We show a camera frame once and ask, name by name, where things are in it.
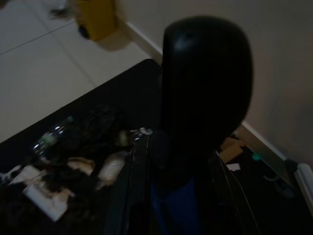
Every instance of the tiled floor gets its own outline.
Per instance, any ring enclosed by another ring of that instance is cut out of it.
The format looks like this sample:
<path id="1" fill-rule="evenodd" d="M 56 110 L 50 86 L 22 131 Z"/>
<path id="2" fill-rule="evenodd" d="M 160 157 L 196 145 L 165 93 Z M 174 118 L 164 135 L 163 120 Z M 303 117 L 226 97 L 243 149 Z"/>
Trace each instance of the tiled floor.
<path id="1" fill-rule="evenodd" d="M 147 58 L 120 31 L 85 40 L 41 0 L 10 0 L 0 22 L 0 142 Z"/>

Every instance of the beige wall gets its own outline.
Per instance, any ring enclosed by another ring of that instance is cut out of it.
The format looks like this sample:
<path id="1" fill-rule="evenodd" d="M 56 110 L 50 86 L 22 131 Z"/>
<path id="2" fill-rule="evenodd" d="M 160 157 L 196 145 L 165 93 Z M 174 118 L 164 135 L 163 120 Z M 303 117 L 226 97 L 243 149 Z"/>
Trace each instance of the beige wall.
<path id="1" fill-rule="evenodd" d="M 283 155 L 313 166 L 313 2 L 117 0 L 117 12 L 156 47 L 178 19 L 212 15 L 247 34 L 255 65 L 246 124 Z"/>

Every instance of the dark clutter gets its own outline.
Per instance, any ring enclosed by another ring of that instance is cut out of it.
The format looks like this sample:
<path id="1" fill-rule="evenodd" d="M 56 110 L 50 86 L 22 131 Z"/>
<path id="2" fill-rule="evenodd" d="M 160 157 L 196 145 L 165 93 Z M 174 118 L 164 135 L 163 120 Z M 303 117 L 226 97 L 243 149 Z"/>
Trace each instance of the dark clutter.
<path id="1" fill-rule="evenodd" d="M 126 123 L 120 110 L 98 105 L 52 126 L 26 164 L 0 173 L 1 234 L 101 234 L 111 186 L 138 137 Z"/>

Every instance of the yellow object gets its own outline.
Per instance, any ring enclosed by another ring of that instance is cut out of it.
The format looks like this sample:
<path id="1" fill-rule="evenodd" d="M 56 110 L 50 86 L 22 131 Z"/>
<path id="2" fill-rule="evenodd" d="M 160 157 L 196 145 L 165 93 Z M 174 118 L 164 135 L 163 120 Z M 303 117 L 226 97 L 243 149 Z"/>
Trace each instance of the yellow object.
<path id="1" fill-rule="evenodd" d="M 79 26 L 85 27 L 89 38 L 98 41 L 116 30 L 112 0 L 71 0 Z"/>

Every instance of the desk surface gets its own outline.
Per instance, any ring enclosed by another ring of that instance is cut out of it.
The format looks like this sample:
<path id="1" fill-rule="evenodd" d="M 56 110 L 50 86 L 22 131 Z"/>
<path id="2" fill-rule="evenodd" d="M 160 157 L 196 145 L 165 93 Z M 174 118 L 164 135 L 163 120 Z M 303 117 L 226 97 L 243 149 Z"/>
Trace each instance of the desk surface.
<path id="1" fill-rule="evenodd" d="M 0 172 L 21 164 L 30 154 L 32 144 L 53 124 L 68 116 L 79 117 L 97 104 L 119 107 L 128 117 L 131 128 L 155 129 L 160 112 L 160 73 L 161 68 L 154 60 L 144 60 L 0 143 Z"/>

